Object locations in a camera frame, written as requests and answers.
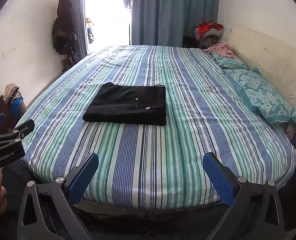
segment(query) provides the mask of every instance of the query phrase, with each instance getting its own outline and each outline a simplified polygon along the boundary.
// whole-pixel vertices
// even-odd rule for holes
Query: bed frame
[[[233,28],[227,43],[296,109],[296,49],[260,32]]]

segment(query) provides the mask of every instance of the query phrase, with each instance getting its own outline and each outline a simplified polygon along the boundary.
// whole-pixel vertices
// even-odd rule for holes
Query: black trousers
[[[166,125],[166,87],[101,86],[82,119],[86,122],[114,122]]]
[[[7,190],[7,211],[0,216],[0,224],[4,228],[5,239],[17,239],[17,223],[21,199],[27,182],[36,180],[20,160],[3,167],[2,186]]]

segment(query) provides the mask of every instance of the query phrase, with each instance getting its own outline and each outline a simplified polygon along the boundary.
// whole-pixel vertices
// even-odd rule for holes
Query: striped bedsheet
[[[167,125],[90,123],[82,115],[101,85],[162,84]],[[250,182],[281,187],[296,165],[283,132],[250,112],[223,71],[200,49],[108,47],[64,73],[20,120],[35,121],[23,140],[29,169],[43,181],[65,176],[89,152],[99,168],[84,197],[143,209],[218,202],[201,160],[213,152]]]

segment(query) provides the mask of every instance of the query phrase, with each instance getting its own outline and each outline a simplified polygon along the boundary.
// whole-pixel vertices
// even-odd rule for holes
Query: pillow
[[[296,109],[258,73],[244,69],[224,72],[250,111],[261,114],[268,123],[296,122]]]
[[[210,58],[213,62],[216,62],[215,58],[209,54],[206,53],[206,55],[208,56],[208,58]]]
[[[261,76],[260,70],[256,67],[252,68],[250,71],[257,73],[259,76]]]
[[[215,58],[217,64],[224,69],[248,69],[246,64],[240,58],[224,57],[213,51],[211,55]]]

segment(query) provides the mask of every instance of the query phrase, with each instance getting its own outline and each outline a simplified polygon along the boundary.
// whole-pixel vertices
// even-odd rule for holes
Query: red cloth
[[[210,29],[216,29],[221,31],[223,29],[223,26],[221,24],[215,23],[215,22],[209,22],[209,23],[202,23],[200,25],[198,25],[196,27],[196,29],[198,29],[198,32],[196,34],[196,39],[199,40],[200,37],[207,31],[209,31]]]

